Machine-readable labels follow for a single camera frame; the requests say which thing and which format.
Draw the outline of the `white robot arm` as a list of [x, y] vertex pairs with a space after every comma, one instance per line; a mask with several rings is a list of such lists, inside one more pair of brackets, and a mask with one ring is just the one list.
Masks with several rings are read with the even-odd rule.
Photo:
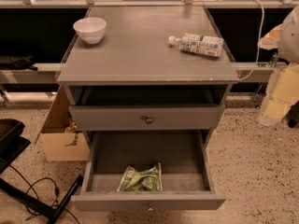
[[265, 126], [280, 122], [299, 101], [299, 6], [283, 23], [273, 28], [258, 42], [261, 49], [277, 49], [278, 57], [289, 65], [275, 70], [268, 80], [266, 95], [258, 121]]

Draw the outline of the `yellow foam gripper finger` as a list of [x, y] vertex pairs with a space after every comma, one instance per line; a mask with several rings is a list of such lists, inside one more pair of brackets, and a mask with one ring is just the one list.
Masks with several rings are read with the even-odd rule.
[[299, 36], [298, 26], [276, 26], [258, 42], [261, 49], [277, 49], [278, 57], [289, 62], [283, 70], [275, 70], [268, 80], [258, 121], [272, 126], [287, 115], [299, 101]]

